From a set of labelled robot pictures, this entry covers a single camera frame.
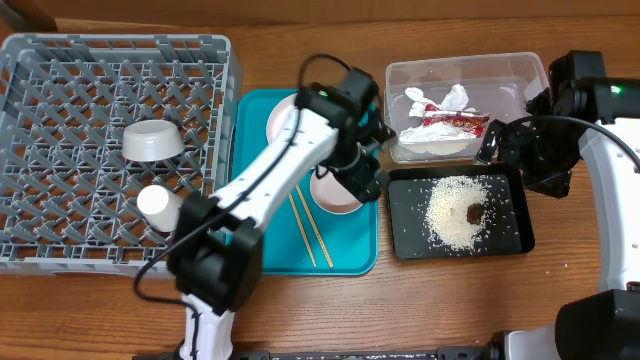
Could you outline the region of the red snack wrapper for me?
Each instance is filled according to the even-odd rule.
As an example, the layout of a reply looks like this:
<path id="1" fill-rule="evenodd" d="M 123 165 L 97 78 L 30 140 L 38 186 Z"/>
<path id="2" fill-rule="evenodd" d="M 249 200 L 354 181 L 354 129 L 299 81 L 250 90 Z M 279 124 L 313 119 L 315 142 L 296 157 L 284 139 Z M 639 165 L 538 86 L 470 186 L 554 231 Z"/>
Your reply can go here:
<path id="1" fill-rule="evenodd" d="M 423 125 L 432 127 L 438 124 L 440 128 L 455 138 L 478 138 L 483 134 L 489 119 L 488 113 L 442 110 L 435 105 L 428 104 L 425 106 Z"/>

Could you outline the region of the white tissue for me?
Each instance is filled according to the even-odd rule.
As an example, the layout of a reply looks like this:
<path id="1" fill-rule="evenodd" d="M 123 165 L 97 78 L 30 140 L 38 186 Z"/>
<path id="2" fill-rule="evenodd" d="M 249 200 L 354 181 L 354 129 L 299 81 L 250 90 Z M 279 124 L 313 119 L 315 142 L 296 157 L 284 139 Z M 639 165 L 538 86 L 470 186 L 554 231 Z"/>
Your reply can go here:
<path id="1" fill-rule="evenodd" d="M 440 103 L 426 98 L 424 92 L 417 87 L 409 87 L 405 95 L 413 101 L 410 117 L 417 117 L 422 124 L 400 132 L 398 142 L 409 147 L 431 142 L 448 142 L 475 139 L 473 130 L 454 124 L 454 116 L 463 111 L 469 98 L 464 87 L 455 84 Z"/>

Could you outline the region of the small pink-white bowl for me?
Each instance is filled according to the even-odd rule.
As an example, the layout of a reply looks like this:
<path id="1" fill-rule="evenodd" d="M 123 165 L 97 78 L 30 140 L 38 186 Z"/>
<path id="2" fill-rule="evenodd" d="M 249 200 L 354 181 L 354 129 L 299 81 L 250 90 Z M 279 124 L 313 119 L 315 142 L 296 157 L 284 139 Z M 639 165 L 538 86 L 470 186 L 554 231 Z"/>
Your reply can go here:
<path id="1" fill-rule="evenodd" d="M 320 208 L 335 215 L 346 215 L 363 206 L 335 179 L 331 172 L 318 178 L 316 171 L 313 171 L 310 179 L 310 193 Z"/>

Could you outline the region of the brown food scrap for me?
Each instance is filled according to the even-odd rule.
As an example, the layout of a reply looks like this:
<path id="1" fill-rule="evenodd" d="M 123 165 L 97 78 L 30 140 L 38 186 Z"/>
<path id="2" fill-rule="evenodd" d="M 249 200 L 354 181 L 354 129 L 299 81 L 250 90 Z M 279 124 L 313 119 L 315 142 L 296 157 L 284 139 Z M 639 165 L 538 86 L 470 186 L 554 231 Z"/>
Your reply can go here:
<path id="1" fill-rule="evenodd" d="M 466 219 L 469 224 L 481 225 L 485 218 L 486 208 L 483 204 L 474 203 L 467 209 Z"/>

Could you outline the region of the grey bowl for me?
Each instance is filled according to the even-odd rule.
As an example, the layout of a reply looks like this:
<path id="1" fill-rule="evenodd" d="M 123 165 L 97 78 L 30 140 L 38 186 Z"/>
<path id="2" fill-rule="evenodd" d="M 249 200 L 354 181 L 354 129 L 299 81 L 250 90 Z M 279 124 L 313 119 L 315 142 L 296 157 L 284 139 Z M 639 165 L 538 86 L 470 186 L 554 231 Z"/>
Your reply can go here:
<path id="1" fill-rule="evenodd" d="M 122 155 L 136 162 L 155 162 L 181 154 L 185 149 L 178 127 L 166 120 L 144 120 L 124 129 Z"/>

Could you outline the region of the white cup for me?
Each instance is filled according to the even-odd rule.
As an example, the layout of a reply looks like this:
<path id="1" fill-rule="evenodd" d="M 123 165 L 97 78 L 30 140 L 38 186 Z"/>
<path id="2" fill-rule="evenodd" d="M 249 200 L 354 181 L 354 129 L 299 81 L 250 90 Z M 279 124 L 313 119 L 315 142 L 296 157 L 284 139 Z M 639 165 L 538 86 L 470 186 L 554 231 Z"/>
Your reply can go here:
<path id="1" fill-rule="evenodd" d="M 183 199 L 160 185 L 144 187 L 136 204 L 146 221 L 156 230 L 172 232 L 176 229 Z"/>

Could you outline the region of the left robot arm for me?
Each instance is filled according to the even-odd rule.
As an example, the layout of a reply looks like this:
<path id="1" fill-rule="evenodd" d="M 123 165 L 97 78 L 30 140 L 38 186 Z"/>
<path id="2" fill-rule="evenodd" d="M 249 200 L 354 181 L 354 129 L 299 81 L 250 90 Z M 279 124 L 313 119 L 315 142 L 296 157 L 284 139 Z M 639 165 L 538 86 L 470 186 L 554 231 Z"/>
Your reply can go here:
<path id="1" fill-rule="evenodd" d="M 180 207 L 168 268 L 187 308 L 183 359 L 227 359 L 235 312 L 262 272 L 264 233 L 309 170 L 325 168 L 358 202 L 377 200 L 389 182 L 374 156 L 394 137 L 375 106 L 379 87 L 357 68 L 336 87 L 299 89 L 295 112 L 233 181 Z"/>

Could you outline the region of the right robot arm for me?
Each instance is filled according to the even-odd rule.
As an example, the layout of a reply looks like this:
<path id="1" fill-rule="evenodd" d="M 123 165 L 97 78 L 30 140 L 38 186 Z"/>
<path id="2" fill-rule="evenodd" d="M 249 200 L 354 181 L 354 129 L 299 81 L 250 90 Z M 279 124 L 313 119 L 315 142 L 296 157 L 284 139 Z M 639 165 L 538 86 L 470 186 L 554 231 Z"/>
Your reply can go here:
<path id="1" fill-rule="evenodd" d="M 521 173 L 534 192 L 567 196 L 584 162 L 600 239 L 598 292 L 560 308 L 553 324 L 505 331 L 493 359 L 609 359 L 639 356 L 639 82 L 606 74 L 597 51 L 572 50 L 549 67 L 550 84 L 526 116 L 489 123 L 476 155 Z"/>

